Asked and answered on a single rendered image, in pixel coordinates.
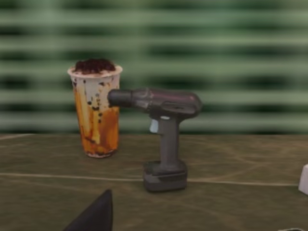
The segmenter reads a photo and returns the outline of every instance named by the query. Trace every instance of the blurred green background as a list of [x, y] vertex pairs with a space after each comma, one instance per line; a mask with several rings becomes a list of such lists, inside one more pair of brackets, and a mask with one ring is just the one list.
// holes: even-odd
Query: blurred green background
[[101, 57], [121, 88], [199, 94], [183, 132], [308, 132], [307, 0], [0, 0], [0, 132], [77, 132], [66, 70]]

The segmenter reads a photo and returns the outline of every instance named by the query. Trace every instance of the cordless drill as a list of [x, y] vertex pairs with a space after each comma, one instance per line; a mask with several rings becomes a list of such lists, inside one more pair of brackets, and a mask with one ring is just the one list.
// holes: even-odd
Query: cordless drill
[[150, 132], [160, 139], [160, 161], [144, 164], [143, 184], [150, 192], [184, 189], [187, 185], [187, 167], [178, 159], [179, 125], [196, 117], [202, 108], [199, 97], [190, 92], [142, 88], [111, 90], [109, 106], [136, 108], [152, 119]]

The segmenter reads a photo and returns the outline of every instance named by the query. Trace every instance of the bubble tea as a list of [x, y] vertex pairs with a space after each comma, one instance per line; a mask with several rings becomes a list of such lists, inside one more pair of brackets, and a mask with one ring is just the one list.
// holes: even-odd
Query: bubble tea
[[77, 62], [71, 77], [79, 130], [87, 156], [105, 158], [118, 149], [119, 108], [109, 107], [107, 94], [119, 89], [122, 67], [105, 59]]

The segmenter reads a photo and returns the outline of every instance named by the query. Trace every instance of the plastic cup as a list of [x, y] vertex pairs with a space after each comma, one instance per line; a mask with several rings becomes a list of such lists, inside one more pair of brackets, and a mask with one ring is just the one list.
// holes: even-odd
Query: plastic cup
[[119, 108], [109, 107], [107, 95], [119, 89], [122, 67], [113, 72], [83, 75], [68, 69], [71, 77], [81, 142], [87, 156], [106, 158], [118, 149]]

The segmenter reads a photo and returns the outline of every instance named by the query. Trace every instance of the table surface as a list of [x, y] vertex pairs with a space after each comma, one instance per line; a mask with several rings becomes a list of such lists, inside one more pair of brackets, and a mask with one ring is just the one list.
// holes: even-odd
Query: table surface
[[308, 230], [304, 135], [181, 135], [183, 191], [143, 189], [142, 164], [159, 159], [156, 135], [122, 135], [107, 159], [83, 154], [78, 135], [0, 137], [0, 230], [61, 231], [106, 189], [114, 231]]

